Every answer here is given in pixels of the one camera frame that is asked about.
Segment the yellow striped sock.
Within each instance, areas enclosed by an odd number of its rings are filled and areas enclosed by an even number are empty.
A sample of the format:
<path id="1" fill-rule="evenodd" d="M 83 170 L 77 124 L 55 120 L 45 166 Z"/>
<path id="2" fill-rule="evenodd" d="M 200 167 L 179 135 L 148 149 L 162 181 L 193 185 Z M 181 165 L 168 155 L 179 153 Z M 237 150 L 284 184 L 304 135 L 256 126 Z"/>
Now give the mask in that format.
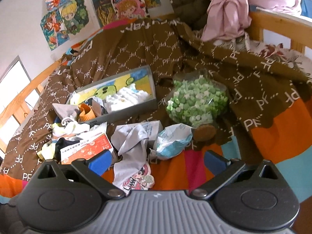
<path id="1" fill-rule="evenodd" d="M 54 158 L 56 153 L 57 143 L 65 143 L 67 141 L 74 142 L 81 140 L 81 135 L 90 131 L 89 124 L 79 124 L 76 121 L 67 123 L 66 126 L 61 127 L 57 123 L 52 125 L 51 140 L 45 143 L 41 150 L 37 152 L 41 160 L 50 160 Z"/>

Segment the grey tray with cartoon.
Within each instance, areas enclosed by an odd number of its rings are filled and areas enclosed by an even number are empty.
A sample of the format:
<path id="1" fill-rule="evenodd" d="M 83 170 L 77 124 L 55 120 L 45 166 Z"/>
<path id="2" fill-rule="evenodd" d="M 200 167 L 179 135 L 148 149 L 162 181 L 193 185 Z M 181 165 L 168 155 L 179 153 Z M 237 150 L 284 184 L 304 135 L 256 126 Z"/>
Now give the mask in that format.
<path id="1" fill-rule="evenodd" d="M 113 123 L 158 108 L 150 66 L 145 65 L 110 76 L 74 91 L 67 104 L 86 104 L 91 117 L 79 119 L 91 126 Z"/>

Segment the brown quilted jacket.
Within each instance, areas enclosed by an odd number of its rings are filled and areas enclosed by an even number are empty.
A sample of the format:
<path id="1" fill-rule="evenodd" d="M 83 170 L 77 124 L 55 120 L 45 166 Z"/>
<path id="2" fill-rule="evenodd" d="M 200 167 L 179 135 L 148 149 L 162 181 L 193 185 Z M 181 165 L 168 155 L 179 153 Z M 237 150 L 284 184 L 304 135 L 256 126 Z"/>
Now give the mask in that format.
<path id="1" fill-rule="evenodd" d="M 174 14 L 192 30 L 201 30 L 207 23 L 210 0 L 170 0 Z"/>

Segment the jar of green stars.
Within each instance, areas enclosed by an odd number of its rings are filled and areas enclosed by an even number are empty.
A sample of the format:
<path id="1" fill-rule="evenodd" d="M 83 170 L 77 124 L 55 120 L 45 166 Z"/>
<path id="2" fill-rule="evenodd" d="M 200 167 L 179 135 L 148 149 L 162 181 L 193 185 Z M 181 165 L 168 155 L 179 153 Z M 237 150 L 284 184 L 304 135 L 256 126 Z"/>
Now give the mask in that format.
<path id="1" fill-rule="evenodd" d="M 166 96 L 166 111 L 175 123 L 192 127 L 193 139 L 209 141 L 217 132 L 215 119 L 228 103 L 226 86 L 208 77 L 205 69 L 173 76 L 173 90 Z"/>

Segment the orange white medicine box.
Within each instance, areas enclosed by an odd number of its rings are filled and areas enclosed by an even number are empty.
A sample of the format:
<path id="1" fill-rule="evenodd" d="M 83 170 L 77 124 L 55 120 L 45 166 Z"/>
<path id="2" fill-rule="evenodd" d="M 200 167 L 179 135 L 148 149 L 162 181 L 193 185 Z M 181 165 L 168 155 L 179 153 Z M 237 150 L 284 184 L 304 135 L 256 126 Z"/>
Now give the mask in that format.
<path id="1" fill-rule="evenodd" d="M 89 139 L 64 147 L 60 150 L 61 163 L 70 164 L 76 159 L 89 160 L 104 150 L 112 152 L 113 146 L 105 133 L 97 134 Z"/>

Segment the black sock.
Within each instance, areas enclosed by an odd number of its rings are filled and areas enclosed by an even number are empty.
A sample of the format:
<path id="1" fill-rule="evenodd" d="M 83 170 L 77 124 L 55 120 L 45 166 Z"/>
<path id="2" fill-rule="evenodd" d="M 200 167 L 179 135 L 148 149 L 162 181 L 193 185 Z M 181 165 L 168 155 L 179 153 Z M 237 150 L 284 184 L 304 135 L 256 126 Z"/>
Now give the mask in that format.
<path id="1" fill-rule="evenodd" d="M 55 147 L 55 152 L 54 152 L 54 159 L 57 162 L 60 162 L 61 161 L 61 149 L 65 148 L 67 146 L 71 146 L 71 145 L 77 144 L 79 142 L 80 142 L 80 140 L 69 141 L 69 140 L 66 140 L 63 137 L 58 139 L 58 141 L 56 142 L 56 147 Z"/>

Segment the window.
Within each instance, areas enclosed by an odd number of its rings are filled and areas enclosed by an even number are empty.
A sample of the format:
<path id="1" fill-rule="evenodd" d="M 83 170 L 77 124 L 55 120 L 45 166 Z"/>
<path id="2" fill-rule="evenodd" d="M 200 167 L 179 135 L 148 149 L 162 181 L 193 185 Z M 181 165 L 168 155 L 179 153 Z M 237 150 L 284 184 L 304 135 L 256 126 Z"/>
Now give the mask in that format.
<path id="1" fill-rule="evenodd" d="M 1 112 L 30 82 L 31 79 L 17 56 L 1 76 Z M 5 145 L 14 136 L 18 127 L 19 123 L 13 116 L 1 127 L 1 141 Z"/>

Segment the white cartoon print sock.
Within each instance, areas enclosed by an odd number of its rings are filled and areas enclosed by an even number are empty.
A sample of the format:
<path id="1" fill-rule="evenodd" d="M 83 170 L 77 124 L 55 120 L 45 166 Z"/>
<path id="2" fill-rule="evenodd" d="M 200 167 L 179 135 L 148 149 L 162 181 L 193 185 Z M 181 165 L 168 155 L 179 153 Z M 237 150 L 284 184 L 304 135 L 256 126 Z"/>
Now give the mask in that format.
<path id="1" fill-rule="evenodd" d="M 125 193 L 148 190 L 155 184 L 147 161 L 149 136 L 142 125 L 120 125 L 111 136 L 111 143 L 122 159 L 114 164 L 114 186 Z"/>

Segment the wooden bed rail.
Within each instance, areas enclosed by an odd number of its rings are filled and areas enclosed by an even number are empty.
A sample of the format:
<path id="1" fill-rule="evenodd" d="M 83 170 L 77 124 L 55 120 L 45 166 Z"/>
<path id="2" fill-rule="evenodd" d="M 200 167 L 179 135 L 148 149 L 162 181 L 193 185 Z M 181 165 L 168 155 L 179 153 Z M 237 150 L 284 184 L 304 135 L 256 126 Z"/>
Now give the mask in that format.
<path id="1" fill-rule="evenodd" d="M 311 19 L 304 16 L 292 16 L 257 8 L 250 12 L 252 19 L 247 32 L 251 39 L 263 41 L 263 31 L 268 30 L 290 39 L 290 48 L 305 53 L 306 47 L 311 48 Z M 47 67 L 37 77 L 17 94 L 17 96 L 5 107 L 1 113 L 1 126 L 14 117 L 20 124 L 25 120 L 25 115 L 30 112 L 25 98 L 33 91 L 42 92 L 41 83 L 47 79 L 52 72 L 62 65 L 63 59 L 59 59 Z"/>

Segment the brown PF patterned blanket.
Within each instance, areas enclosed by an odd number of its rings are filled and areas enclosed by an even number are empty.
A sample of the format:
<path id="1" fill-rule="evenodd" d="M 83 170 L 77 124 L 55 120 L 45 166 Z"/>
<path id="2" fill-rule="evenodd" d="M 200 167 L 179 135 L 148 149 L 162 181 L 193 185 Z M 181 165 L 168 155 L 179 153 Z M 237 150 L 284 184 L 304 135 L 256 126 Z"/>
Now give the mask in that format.
<path id="1" fill-rule="evenodd" d="M 119 126 L 159 121 L 188 125 L 184 150 L 154 150 L 149 181 L 155 190 L 193 190 L 212 178 L 204 153 L 213 150 L 249 164 L 276 165 L 299 201 L 311 196 L 311 79 L 270 49 L 253 51 L 202 42 L 184 23 L 141 19 L 104 30 L 87 42 L 69 66 L 49 77 L 38 108 L 8 143 L 1 164 L 1 202 L 21 193 L 60 137 L 53 105 L 79 110 L 109 101 L 89 126 L 106 126 L 119 149 Z"/>

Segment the white fluffy cloth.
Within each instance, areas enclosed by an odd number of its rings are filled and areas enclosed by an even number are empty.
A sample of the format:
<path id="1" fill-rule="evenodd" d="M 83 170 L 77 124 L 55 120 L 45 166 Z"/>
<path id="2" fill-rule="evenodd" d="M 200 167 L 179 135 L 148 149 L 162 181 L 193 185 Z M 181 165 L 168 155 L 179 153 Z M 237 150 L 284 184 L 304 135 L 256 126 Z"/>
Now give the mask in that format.
<path id="1" fill-rule="evenodd" d="M 148 100 L 150 95 L 144 90 L 137 90 L 136 84 L 132 83 L 128 87 L 123 87 L 113 95 L 108 95 L 104 102 L 105 110 L 113 113 L 123 110 Z"/>

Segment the blue white packet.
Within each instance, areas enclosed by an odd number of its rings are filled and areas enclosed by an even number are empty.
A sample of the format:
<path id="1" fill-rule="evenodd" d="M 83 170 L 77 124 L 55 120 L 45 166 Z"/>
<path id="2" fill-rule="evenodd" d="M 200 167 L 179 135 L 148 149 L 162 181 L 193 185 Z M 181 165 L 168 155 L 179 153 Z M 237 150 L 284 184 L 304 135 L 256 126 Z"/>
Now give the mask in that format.
<path id="1" fill-rule="evenodd" d="M 192 127 L 174 124 L 157 134 L 152 156 L 159 160 L 168 160 L 179 155 L 192 140 Z"/>

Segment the white small box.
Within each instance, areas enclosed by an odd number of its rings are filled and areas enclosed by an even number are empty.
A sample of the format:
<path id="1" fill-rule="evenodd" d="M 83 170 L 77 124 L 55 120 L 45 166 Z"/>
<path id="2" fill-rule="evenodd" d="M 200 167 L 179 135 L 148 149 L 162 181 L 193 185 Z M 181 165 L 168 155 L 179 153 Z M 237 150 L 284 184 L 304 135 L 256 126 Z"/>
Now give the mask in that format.
<path id="1" fill-rule="evenodd" d="M 141 125 L 149 137 L 149 142 L 153 143 L 159 134 L 163 130 L 163 126 L 160 121 L 146 121 L 142 123 L 133 123 L 133 124 L 127 124 L 127 125 L 118 125 L 116 126 L 115 130 L 120 130 L 122 127 L 125 127 L 127 129 L 135 128 L 136 125 Z"/>

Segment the cartoon wall posters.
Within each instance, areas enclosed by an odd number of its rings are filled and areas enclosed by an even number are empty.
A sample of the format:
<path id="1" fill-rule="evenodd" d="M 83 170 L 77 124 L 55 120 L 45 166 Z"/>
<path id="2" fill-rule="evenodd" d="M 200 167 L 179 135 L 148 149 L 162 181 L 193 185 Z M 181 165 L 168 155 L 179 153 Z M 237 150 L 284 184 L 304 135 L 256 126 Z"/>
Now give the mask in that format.
<path id="1" fill-rule="evenodd" d="M 83 30 L 123 19 L 149 16 L 160 0 L 44 0 L 47 14 L 40 22 L 50 50 L 55 50 Z"/>

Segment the grey folded cloth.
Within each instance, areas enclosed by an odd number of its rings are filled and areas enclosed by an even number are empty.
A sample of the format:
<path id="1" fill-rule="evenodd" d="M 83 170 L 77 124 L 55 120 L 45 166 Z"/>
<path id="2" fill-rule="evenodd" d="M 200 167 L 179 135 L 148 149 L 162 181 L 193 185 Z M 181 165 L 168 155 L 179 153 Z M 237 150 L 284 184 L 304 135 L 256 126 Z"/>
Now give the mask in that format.
<path id="1" fill-rule="evenodd" d="M 71 121 L 77 121 L 79 118 L 80 110 L 76 105 L 53 103 L 52 107 L 61 120 L 61 124 L 63 126 Z"/>

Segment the pink cloth pile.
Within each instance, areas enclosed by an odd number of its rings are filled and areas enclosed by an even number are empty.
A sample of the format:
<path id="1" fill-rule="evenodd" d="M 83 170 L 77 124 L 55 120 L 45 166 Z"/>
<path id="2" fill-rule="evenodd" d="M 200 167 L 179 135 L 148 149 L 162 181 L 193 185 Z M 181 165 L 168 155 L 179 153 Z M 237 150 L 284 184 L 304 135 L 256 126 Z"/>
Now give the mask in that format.
<path id="1" fill-rule="evenodd" d="M 207 23 L 202 41 L 231 40 L 244 34 L 251 24 L 250 6 L 282 12 L 301 14 L 302 0 L 210 0 Z"/>

